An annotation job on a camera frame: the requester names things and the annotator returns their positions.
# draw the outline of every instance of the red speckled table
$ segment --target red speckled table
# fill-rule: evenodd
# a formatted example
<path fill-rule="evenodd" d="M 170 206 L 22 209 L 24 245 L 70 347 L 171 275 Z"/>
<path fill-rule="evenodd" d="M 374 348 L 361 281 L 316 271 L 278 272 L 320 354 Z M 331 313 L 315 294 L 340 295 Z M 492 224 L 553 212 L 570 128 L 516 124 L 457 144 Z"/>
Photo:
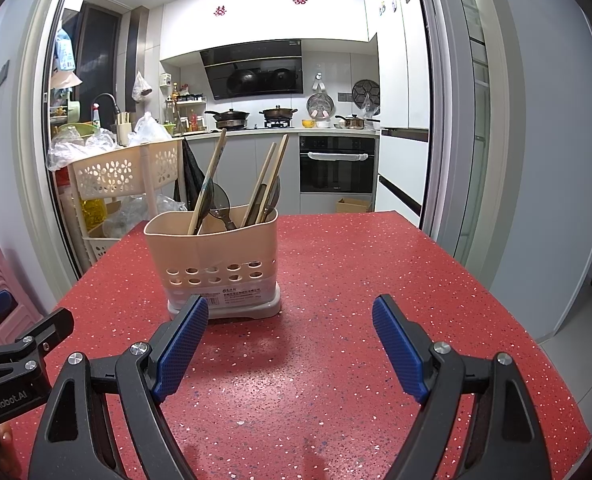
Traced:
<path fill-rule="evenodd" d="M 168 319 L 143 225 L 60 301 L 76 327 L 47 357 L 52 379 L 71 352 L 118 354 Z M 460 264 L 401 216 L 281 218 L 278 260 L 282 313 L 209 325 L 177 394 L 163 404 L 199 479 L 384 476 L 418 412 L 371 323 L 373 299 L 384 292 L 434 340 L 478 357 L 513 355 L 536 404 L 554 479 L 581 457 L 589 432 L 546 356 Z M 141 479 L 117 397 L 110 408 L 125 468 Z M 25 469 L 40 414 L 14 422 Z M 453 475 L 467 418 L 461 411 L 437 478 Z"/>

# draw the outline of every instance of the floor tile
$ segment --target floor tile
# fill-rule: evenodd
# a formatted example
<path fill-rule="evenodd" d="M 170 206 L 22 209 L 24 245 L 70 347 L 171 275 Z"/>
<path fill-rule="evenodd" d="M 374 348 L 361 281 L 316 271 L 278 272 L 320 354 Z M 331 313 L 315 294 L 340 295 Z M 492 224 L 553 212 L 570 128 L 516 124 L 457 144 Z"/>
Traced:
<path fill-rule="evenodd" d="M 585 287 L 578 300 L 583 303 L 553 338 L 541 343 L 576 402 L 592 387 L 592 288 Z"/>

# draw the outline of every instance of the pink plastic stool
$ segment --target pink plastic stool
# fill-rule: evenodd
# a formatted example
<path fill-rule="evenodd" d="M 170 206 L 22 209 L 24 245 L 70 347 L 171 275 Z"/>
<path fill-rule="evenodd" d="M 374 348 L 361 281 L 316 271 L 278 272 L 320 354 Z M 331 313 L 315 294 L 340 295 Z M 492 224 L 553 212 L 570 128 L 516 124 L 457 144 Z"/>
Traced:
<path fill-rule="evenodd" d="M 18 303 L 4 319 L 0 318 L 0 345 L 13 343 L 17 336 L 42 319 L 38 309 L 18 283 L 11 267 L 0 250 L 0 290 L 8 290 Z"/>

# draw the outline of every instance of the spoon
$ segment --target spoon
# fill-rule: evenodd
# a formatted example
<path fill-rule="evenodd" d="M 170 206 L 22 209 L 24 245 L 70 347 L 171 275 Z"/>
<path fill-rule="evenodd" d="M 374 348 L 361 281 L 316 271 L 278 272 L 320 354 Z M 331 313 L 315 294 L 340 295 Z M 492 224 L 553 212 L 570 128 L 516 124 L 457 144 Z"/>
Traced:
<path fill-rule="evenodd" d="M 213 183 L 212 190 L 212 200 L 209 200 L 209 214 L 221 220 L 225 224 L 227 231 L 237 229 L 236 224 L 229 217 L 229 197 L 227 193 L 216 183 Z"/>

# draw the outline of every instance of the beige plastic utensil holder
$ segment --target beige plastic utensil holder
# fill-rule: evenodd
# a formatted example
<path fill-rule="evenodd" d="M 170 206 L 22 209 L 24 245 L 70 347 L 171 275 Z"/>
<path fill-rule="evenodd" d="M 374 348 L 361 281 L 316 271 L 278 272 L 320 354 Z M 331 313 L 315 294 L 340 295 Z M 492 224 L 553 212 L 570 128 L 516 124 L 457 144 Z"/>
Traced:
<path fill-rule="evenodd" d="M 246 208 L 231 208 L 234 224 L 240 225 Z M 276 283 L 278 213 L 271 213 L 267 222 L 233 231 L 208 215 L 199 234 L 188 235 L 192 215 L 193 211 L 163 213 L 145 227 L 172 317 L 192 294 L 207 298 L 210 319 L 277 314 L 281 309 Z"/>

